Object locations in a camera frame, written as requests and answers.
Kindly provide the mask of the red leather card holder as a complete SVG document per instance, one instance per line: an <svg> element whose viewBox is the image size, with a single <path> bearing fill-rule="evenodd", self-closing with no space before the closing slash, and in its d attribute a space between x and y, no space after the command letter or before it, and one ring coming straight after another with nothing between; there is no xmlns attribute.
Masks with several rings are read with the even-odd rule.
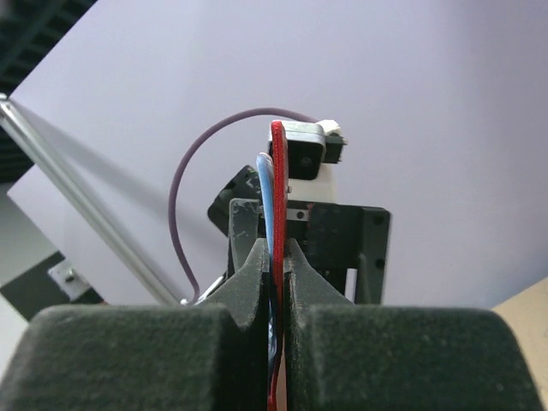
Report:
<svg viewBox="0 0 548 411"><path fill-rule="evenodd" d="M288 143L283 123L271 122L271 152L256 158L271 273L271 346L267 408L277 409L277 381L283 351L283 285L288 200Z"/></svg>

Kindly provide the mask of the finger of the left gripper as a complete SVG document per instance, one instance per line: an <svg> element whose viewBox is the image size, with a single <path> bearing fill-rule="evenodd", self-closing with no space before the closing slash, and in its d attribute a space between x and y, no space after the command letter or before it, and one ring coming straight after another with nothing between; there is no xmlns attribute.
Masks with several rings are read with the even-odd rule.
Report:
<svg viewBox="0 0 548 411"><path fill-rule="evenodd" d="M229 203L228 277L244 265L258 237L259 202L234 198Z"/></svg>

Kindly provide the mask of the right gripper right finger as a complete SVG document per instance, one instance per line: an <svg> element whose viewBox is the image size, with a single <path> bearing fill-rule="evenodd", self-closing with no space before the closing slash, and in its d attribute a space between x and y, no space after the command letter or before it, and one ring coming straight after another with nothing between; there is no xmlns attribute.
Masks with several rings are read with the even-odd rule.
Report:
<svg viewBox="0 0 548 411"><path fill-rule="evenodd" d="M489 310L356 305L289 244L291 410L540 410L508 324Z"/></svg>

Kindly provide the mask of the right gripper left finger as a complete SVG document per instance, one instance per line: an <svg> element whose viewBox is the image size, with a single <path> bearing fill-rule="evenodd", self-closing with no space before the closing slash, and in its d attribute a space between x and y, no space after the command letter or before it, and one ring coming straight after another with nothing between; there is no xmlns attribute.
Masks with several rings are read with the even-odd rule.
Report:
<svg viewBox="0 0 548 411"><path fill-rule="evenodd" d="M56 306L25 331L4 410L264 410L265 241L193 307Z"/></svg>

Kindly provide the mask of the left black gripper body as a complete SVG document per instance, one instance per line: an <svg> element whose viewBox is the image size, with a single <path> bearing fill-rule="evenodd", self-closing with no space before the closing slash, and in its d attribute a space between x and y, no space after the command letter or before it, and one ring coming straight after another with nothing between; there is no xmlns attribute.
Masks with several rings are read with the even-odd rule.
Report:
<svg viewBox="0 0 548 411"><path fill-rule="evenodd" d="M227 183L207 210L210 221L227 238L229 203L234 198L259 202L257 238L264 237L259 177L249 165ZM390 213L384 208L288 202L287 236L298 242L309 265L340 293L345 291L348 271L357 271L356 304L382 302L389 233Z"/></svg>

